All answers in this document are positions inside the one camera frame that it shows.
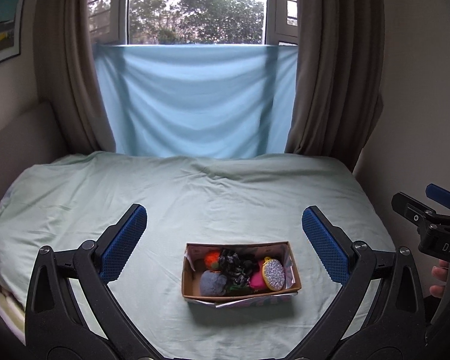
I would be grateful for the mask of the right hand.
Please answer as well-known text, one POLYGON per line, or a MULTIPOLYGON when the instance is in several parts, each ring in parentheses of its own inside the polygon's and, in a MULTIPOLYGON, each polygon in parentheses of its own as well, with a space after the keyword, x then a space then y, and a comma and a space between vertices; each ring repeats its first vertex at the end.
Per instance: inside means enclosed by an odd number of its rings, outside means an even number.
POLYGON ((429 287, 429 292, 433 297, 442 298, 445 292, 446 281, 448 279, 450 264, 444 260, 439 260, 431 269, 432 277, 440 281, 441 284, 433 284, 429 287))

